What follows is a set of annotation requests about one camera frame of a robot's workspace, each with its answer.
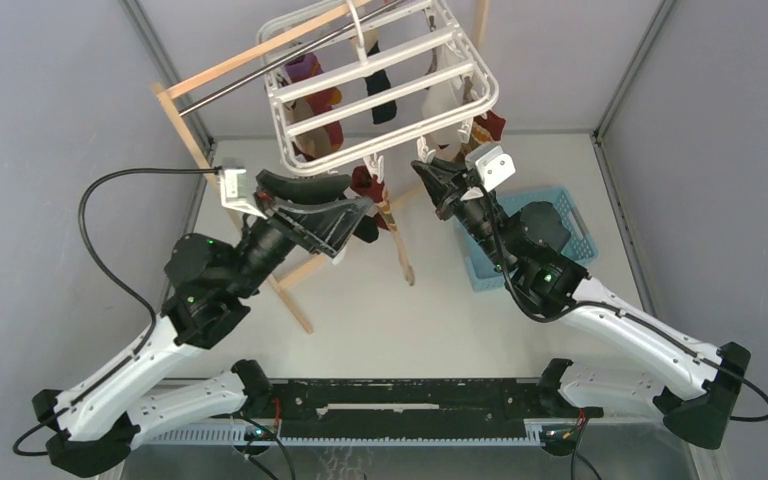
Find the black sock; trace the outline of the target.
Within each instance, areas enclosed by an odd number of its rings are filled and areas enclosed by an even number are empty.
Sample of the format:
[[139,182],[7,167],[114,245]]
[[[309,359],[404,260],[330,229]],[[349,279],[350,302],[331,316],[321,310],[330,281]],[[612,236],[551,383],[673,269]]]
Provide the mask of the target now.
[[355,228],[353,235],[365,243],[373,243],[379,239],[379,227],[373,217],[364,216]]

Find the white plastic sock hanger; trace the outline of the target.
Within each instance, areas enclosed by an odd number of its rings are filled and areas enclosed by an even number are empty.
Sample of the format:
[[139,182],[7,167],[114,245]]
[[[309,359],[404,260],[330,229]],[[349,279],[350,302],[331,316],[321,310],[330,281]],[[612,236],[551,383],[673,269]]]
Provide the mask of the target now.
[[281,164],[310,177],[417,139],[465,142],[499,83],[445,1],[323,1],[265,25],[263,42],[341,7],[264,62]]

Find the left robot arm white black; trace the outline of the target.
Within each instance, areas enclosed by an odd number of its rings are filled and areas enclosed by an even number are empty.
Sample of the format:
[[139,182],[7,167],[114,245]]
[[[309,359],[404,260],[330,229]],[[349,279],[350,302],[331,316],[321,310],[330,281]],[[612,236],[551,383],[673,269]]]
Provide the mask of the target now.
[[244,191],[245,169],[213,167],[210,174],[221,204],[241,216],[240,241],[181,237],[164,268],[171,296],[150,311],[149,325],[76,386],[33,397],[38,427],[52,432],[44,456],[53,466],[91,478],[178,427],[217,415],[265,414],[272,387],[254,360],[164,394],[154,388],[228,336],[249,314],[246,300],[294,249],[339,255],[373,204],[368,197],[345,196],[347,175],[288,178],[264,170]]

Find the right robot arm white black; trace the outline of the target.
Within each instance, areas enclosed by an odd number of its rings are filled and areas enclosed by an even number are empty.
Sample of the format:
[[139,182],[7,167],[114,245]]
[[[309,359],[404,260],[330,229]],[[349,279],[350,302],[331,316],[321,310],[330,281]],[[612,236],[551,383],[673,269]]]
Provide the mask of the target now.
[[708,450],[721,447],[751,358],[741,345],[699,341],[635,308],[588,270],[563,255],[570,231],[546,201],[506,213],[496,196],[478,187],[463,165],[433,160],[411,164],[436,215],[456,218],[493,266],[520,311],[542,323],[587,332],[638,361],[640,372],[602,370],[553,359],[538,382],[544,412],[575,410],[656,418],[681,440]]

